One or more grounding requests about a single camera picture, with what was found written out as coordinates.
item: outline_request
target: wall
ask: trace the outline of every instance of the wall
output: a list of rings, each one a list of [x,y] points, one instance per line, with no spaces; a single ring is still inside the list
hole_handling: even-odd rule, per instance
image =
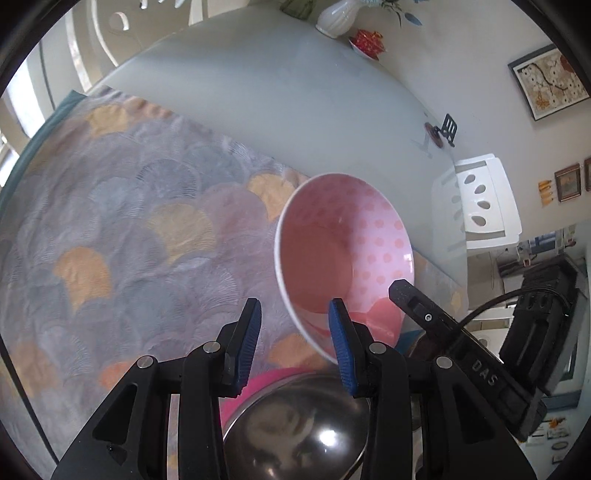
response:
[[[458,124],[458,158],[495,153],[503,162],[523,227],[521,239],[591,218],[591,193],[542,209],[540,180],[591,156],[591,100],[534,122],[507,67],[550,44],[510,0],[432,0],[401,6],[416,27],[380,8],[363,8],[355,26],[379,30],[380,62],[441,120]]]

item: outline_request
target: white chair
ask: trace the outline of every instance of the white chair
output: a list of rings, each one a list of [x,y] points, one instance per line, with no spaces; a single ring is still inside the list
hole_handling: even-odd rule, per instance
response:
[[[521,220],[501,161],[493,154],[455,165],[468,255],[519,243]]]

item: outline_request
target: white vase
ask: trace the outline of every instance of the white vase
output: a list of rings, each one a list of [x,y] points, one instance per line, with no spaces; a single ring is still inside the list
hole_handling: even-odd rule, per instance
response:
[[[362,6],[361,0],[340,0],[320,14],[316,28],[330,38],[347,33]]]

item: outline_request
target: blue gripper pad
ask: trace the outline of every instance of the blue gripper pad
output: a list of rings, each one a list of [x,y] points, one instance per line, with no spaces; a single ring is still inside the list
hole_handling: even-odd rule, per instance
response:
[[[356,396],[359,382],[355,375],[355,358],[349,346],[348,336],[350,335],[347,333],[347,324],[353,328],[343,300],[331,300],[329,304],[329,328],[335,346],[336,359],[339,363],[340,380],[347,391],[352,396]]]
[[[261,331],[261,302],[248,299],[228,347],[224,362],[224,375],[229,377],[228,386],[239,395],[248,382],[252,359],[255,356],[256,342]]]

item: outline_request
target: pink bowl rim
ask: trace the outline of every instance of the pink bowl rim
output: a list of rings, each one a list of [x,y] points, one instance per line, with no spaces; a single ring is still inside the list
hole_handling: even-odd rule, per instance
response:
[[[308,331],[306,330],[306,328],[302,325],[302,323],[300,322],[300,319],[297,316],[296,310],[293,308],[293,305],[291,303],[290,297],[287,294],[287,289],[285,287],[285,280],[283,278],[283,271],[281,269],[281,230],[283,227],[283,222],[285,221],[285,216],[287,214],[287,210],[289,210],[289,207],[291,205],[291,202],[294,200],[294,198],[296,198],[297,194],[300,192],[300,190],[302,190],[304,187],[306,187],[310,182],[316,181],[318,179],[321,179],[322,177],[327,177],[327,176],[332,176],[332,175],[339,175],[339,176],[346,176],[346,177],[350,177],[352,179],[355,180],[360,180],[363,183],[365,183],[368,187],[374,189],[386,202],[388,202],[388,204],[392,207],[392,209],[394,210],[394,212],[396,213],[396,215],[398,215],[398,217],[400,217],[400,215],[398,214],[398,212],[396,211],[396,208],[394,208],[394,205],[392,205],[392,203],[384,196],[384,194],[382,192],[380,192],[377,188],[375,188],[373,185],[369,184],[368,182],[366,182],[364,179],[360,179],[359,177],[356,177],[354,175],[350,175],[348,173],[342,173],[342,172],[328,172],[328,173],[321,173],[319,175],[316,175],[314,177],[309,178],[308,180],[306,180],[304,183],[302,183],[301,185],[299,185],[294,193],[291,194],[291,196],[289,197],[289,199],[287,200],[287,202],[285,203],[285,206],[283,207],[283,210],[281,211],[281,214],[279,215],[279,220],[277,222],[277,230],[275,231],[275,241],[273,244],[273,261],[275,264],[275,276],[277,277],[277,283],[279,285],[279,291],[281,293],[281,298],[283,299],[283,303],[285,304],[285,307],[287,308],[288,313],[290,314],[291,317],[291,321],[295,323],[295,326],[297,327],[297,329],[300,331],[300,333],[302,334],[302,336],[306,339],[306,341],[312,346],[314,347],[314,349],[325,359],[327,359],[329,362],[338,365],[338,362],[336,360],[336,358],[330,356],[327,352],[324,351],[324,349],[318,344],[316,343],[316,341],[311,337],[311,335],[308,333]],[[408,232],[406,230],[406,227],[404,228],[404,233],[408,238]],[[411,272],[411,285],[414,285],[414,256],[411,255],[411,262],[413,265],[413,270]]]

